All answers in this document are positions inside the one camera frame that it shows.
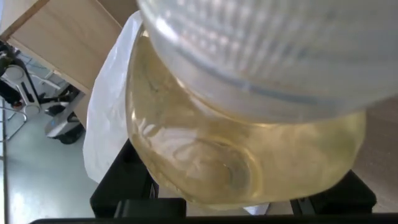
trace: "yellow liquid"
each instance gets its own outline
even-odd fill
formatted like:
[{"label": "yellow liquid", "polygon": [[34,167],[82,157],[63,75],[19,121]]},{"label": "yellow liquid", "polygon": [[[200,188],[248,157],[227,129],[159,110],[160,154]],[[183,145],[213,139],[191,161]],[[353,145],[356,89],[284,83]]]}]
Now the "yellow liquid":
[{"label": "yellow liquid", "polygon": [[188,201],[234,208],[326,190],[351,169],[364,113],[307,124],[251,124],[184,89],[148,37],[136,40],[126,116],[130,140],[159,185]]}]

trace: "white plastic bag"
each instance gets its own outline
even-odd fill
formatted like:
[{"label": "white plastic bag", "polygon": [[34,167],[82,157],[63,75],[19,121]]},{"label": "white plastic bag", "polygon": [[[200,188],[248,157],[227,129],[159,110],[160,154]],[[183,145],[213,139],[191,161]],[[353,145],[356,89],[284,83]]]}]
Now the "white plastic bag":
[{"label": "white plastic bag", "polygon": [[83,155],[88,176],[100,182],[127,141],[125,89],[132,45],[142,24],[130,16],[108,54],[91,92]]}]

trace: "plastic bottle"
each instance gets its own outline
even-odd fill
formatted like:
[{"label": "plastic bottle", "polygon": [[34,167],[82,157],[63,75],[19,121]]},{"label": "plastic bottle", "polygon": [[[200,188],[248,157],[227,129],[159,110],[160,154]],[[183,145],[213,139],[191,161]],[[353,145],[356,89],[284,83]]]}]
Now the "plastic bottle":
[{"label": "plastic bottle", "polygon": [[143,33],[129,65],[127,128],[161,186],[226,209],[315,194],[352,167],[364,113],[300,124],[236,119],[172,75]]}]

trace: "gray floor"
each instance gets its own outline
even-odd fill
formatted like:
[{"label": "gray floor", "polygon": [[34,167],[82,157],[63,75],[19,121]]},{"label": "gray floor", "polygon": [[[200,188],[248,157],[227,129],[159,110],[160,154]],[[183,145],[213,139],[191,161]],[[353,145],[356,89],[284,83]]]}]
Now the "gray floor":
[{"label": "gray floor", "polygon": [[50,119],[39,114],[6,144],[9,223],[93,217],[89,198],[97,183],[85,172],[83,138],[69,146],[46,138]]}]

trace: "wooden cabinet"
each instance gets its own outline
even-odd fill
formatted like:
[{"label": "wooden cabinet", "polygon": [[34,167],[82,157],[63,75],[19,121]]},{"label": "wooden cabinet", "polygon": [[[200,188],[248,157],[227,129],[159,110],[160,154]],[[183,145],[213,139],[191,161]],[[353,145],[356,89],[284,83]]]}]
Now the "wooden cabinet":
[{"label": "wooden cabinet", "polygon": [[[90,95],[122,25],[136,10],[134,0],[3,0],[0,39]],[[76,109],[84,124],[87,103]]]}]

